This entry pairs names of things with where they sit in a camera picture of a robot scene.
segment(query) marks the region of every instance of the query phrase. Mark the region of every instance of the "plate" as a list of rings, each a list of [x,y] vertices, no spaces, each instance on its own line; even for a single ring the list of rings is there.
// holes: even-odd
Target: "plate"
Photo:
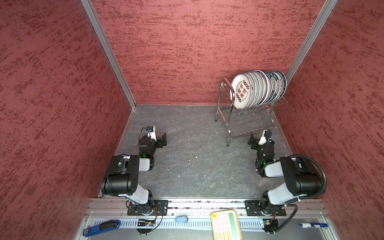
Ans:
[[[283,90],[281,91],[280,93],[280,96],[279,98],[277,99],[280,100],[280,98],[282,98],[287,90],[287,78],[285,77],[284,73],[280,72],[280,71],[274,71],[275,73],[277,73],[278,76],[281,77],[281,79],[283,80]]]
[[[253,77],[248,74],[248,73],[244,73],[247,78],[249,79],[249,82],[251,83],[251,98],[249,100],[249,103],[247,104],[247,106],[245,108],[249,108],[250,106],[252,106],[252,104],[257,100],[257,98],[255,98],[255,95],[256,95],[256,91],[258,91],[258,85],[256,85],[256,82],[255,80],[253,79]]]
[[[272,102],[277,101],[277,99],[280,97],[281,92],[283,91],[283,79],[274,71],[270,72],[271,74],[275,75],[275,78],[277,78],[278,82],[278,90],[277,90],[277,95],[275,98],[272,99]]]
[[[279,89],[279,80],[278,80],[276,74],[274,74],[274,73],[268,72],[268,73],[265,73],[265,75],[267,75],[270,78],[270,80],[272,81],[272,85],[273,85],[273,83],[275,84],[275,86],[272,88],[271,96],[267,100],[267,103],[270,103],[270,102],[273,102],[273,100],[277,96],[277,92]]]
[[[238,74],[232,81],[232,87],[235,90],[235,107],[244,109],[251,98],[249,79],[244,74]]]
[[[260,78],[258,78],[255,73],[253,72],[248,72],[248,73],[253,77],[253,79],[259,86],[258,92],[255,93],[255,98],[257,98],[257,100],[254,102],[253,105],[251,105],[251,107],[254,107],[254,106],[257,106],[262,99],[264,84],[263,84],[263,81]]]
[[[265,95],[260,103],[260,105],[264,104],[267,99],[269,98],[270,94],[271,94],[271,80],[270,79],[267,79],[265,73],[263,71],[260,71],[260,70],[255,70],[263,79],[264,81],[264,86],[265,86]]]

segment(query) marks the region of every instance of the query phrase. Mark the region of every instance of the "black mounting plate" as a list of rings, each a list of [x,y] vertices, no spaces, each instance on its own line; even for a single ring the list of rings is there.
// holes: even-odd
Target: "black mounting plate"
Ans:
[[[245,209],[247,210],[247,216],[264,216],[265,214],[262,214],[261,211],[257,210],[257,206],[259,206],[259,200],[246,200],[245,203]],[[287,213],[285,212],[285,208],[283,205],[274,205],[270,206],[270,210],[273,210],[276,212],[276,216],[287,216]]]
[[[166,216],[167,210],[168,210],[168,200],[153,200],[153,205],[157,207],[157,215],[158,216]],[[145,206],[140,204],[130,204],[128,207],[127,215],[128,216],[140,216],[140,217],[147,217],[147,216],[154,216],[155,212],[153,211],[149,215],[143,215],[142,212],[146,212],[148,209],[145,209]]]

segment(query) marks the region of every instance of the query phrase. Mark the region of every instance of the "yellow calculator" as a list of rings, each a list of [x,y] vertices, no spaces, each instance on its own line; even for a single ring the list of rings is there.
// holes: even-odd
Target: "yellow calculator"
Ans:
[[[240,223],[235,210],[211,213],[215,240],[242,240]]]

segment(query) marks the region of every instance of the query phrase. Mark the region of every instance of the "wire shelf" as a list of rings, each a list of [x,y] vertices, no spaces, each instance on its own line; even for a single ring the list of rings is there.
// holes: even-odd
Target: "wire shelf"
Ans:
[[[251,108],[238,109],[234,105],[234,95],[235,91],[232,85],[226,78],[224,78],[220,84],[215,121],[217,121],[218,116],[220,115],[221,122],[228,135],[227,146],[229,146],[232,139],[246,137],[251,134],[260,133],[264,129],[270,129],[273,126],[273,119],[269,115],[273,111],[273,108],[288,102],[282,97],[275,102]],[[238,129],[239,126],[245,126],[247,129]]]

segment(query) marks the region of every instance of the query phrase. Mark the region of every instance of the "textured red wallpaper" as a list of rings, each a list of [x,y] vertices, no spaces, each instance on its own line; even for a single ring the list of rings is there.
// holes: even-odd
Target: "textured red wallpaper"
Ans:
[[[325,0],[93,0],[137,103],[215,104],[223,77],[287,72]]]
[[[342,239],[384,239],[383,12],[339,0],[276,109],[292,151],[325,168]]]
[[[0,3],[0,239],[72,240],[130,112],[79,0]]]

